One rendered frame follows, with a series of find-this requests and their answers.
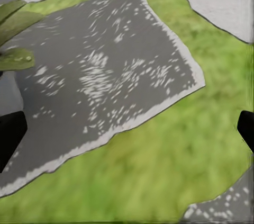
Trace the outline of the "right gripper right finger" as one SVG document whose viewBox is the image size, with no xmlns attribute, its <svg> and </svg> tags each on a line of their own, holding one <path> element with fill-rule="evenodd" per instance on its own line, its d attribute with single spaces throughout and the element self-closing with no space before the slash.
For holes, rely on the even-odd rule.
<svg viewBox="0 0 254 224">
<path fill-rule="evenodd" d="M 254 112 L 243 110 L 237 127 L 239 133 L 254 153 Z"/>
</svg>

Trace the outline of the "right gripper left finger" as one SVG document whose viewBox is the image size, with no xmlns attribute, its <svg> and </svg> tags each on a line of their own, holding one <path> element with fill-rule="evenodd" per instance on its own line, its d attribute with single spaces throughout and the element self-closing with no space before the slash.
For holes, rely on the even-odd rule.
<svg viewBox="0 0 254 224">
<path fill-rule="evenodd" d="M 28 130 L 22 110 L 0 117 L 0 174 Z"/>
</svg>

